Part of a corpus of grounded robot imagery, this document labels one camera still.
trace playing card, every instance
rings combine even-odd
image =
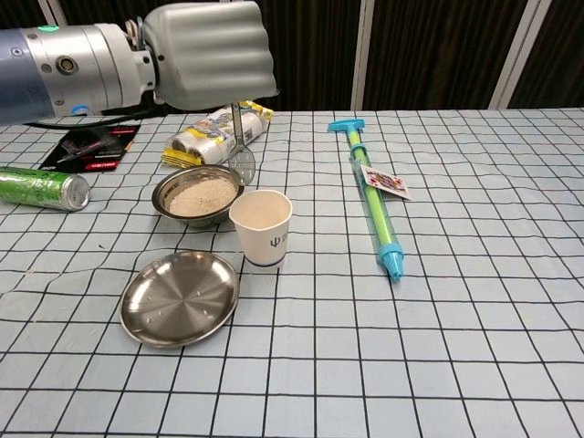
[[[376,171],[375,169],[361,165],[365,182],[371,187],[383,190],[384,192],[397,194],[401,198],[411,199],[408,186],[402,178],[389,175],[384,172]]]

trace green light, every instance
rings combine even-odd
[[[58,26],[39,26],[37,29],[43,32],[55,32],[58,30]]]

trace white tablecloth with black grid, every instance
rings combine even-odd
[[[406,253],[376,264],[334,119],[365,119]],[[160,218],[163,142],[200,116],[145,120],[78,213],[0,203],[5,436],[549,437],[584,434],[584,111],[278,113],[252,188],[294,204],[282,268],[256,271],[230,224]],[[37,167],[61,133],[0,128]],[[240,275],[233,319],[181,349],[120,326],[151,261],[213,251]]]

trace can label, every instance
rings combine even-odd
[[[68,173],[0,167],[0,199],[64,209],[63,184],[71,177]]]

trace black cable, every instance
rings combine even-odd
[[[128,120],[139,120],[139,119],[149,119],[151,117],[156,117],[156,109],[145,109],[143,111],[134,112],[127,116],[117,117],[115,119],[94,121],[92,123],[83,123],[80,125],[57,125],[52,123],[25,123],[26,126],[32,128],[40,128],[43,130],[85,130],[87,128],[97,128],[99,126],[108,126],[112,123],[120,123],[122,121]]]

